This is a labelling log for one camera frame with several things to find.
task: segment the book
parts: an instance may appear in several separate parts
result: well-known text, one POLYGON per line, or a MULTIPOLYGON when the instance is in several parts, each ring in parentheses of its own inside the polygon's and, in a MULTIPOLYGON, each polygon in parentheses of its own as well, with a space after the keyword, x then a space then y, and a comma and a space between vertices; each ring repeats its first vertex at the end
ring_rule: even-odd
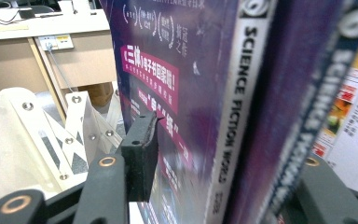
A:
POLYGON ((276 2, 102 1, 126 129, 164 118, 145 223, 222 222, 276 2))
POLYGON ((225 223, 276 217, 358 48, 358 1, 281 1, 225 223))
POLYGON ((358 54, 312 150, 358 191, 358 54))

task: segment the desk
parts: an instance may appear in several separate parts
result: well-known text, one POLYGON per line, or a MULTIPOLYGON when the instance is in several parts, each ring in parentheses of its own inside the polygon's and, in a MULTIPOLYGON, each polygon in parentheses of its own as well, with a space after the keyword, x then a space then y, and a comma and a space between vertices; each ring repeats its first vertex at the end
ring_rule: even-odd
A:
POLYGON ((109 24, 103 10, 96 15, 62 15, 0 25, 0 90, 23 87, 50 91, 65 120, 68 87, 39 36, 70 34, 73 49, 53 53, 71 88, 116 81, 116 66, 109 24))

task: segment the black cable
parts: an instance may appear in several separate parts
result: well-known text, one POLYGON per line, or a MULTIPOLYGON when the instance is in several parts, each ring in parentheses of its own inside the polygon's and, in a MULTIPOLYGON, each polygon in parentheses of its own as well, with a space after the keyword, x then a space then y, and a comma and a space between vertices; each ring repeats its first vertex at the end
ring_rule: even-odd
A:
POLYGON ((13 20, 14 20, 14 18, 16 18, 17 14, 19 14, 19 12, 20 12, 20 10, 17 10, 16 14, 14 14, 13 18, 11 18, 9 21, 4 21, 4 20, 1 20, 1 19, 0 19, 0 24, 2 24, 2 25, 9 25, 9 24, 15 22, 15 21, 13 21, 13 20))

